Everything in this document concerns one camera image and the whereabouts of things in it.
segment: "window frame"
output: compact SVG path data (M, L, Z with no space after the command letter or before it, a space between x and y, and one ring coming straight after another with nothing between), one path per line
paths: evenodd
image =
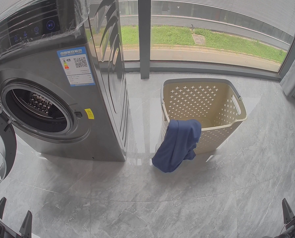
M288 72L293 61L295 60L295 37L290 46L287 55L280 66L279 72L269 72L262 69L235 66L231 64L217 64L209 62L194 62L194 61L153 61L150 60L151 53L151 6L152 0L138 0L138 29L139 29L139 62L126 62L126 71L140 71L141 78L149 78L151 71L160 72L195 72L195 73L210 73L210 74L225 74L233 76L245 76L263 78L275 81L281 81ZM229 16L232 12L226 13L226 21L229 22Z

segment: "gray tile floor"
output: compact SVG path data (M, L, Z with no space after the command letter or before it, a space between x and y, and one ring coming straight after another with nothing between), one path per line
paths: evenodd
M169 78L230 80L248 120L212 153L165 174L150 165L161 125L160 88ZM20 138L0 184L3 221L18 231L26 211L42 237L263 237L283 227L281 201L295 212L295 101L279 83L243 77L127 75L134 133L125 163L35 153Z

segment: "blue cloth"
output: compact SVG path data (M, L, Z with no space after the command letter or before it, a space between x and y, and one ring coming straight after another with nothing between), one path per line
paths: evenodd
M192 160L193 149L201 135L201 124L197 120L171 120L164 141L152 158L152 163L165 173L173 172L183 160Z

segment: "lawn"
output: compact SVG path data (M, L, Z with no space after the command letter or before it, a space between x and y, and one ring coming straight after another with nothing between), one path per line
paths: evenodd
M138 26L122 26L121 31L123 45L138 45ZM256 40L212 32L202 28L195 29L194 33L205 37L206 44L204 46L208 48L246 53L277 62L282 62L286 56L286 51ZM151 44L200 46L195 44L192 31L189 28L177 26L153 26Z
M285 51L265 45L256 40L249 40L228 34L216 33L202 28L195 29L195 34L205 37L205 46L208 48L232 50L235 52L255 55L278 62L282 62L286 56Z
M138 26L121 26L123 45L138 44Z
M194 46L195 41L188 27L153 26L151 44Z

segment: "laundry basket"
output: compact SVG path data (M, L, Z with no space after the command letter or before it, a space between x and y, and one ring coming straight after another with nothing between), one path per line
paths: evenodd
M201 137L194 150L199 154L215 150L248 118L239 93L224 79L166 80L161 89L161 108L163 119L155 151L171 119L196 119L201 123Z

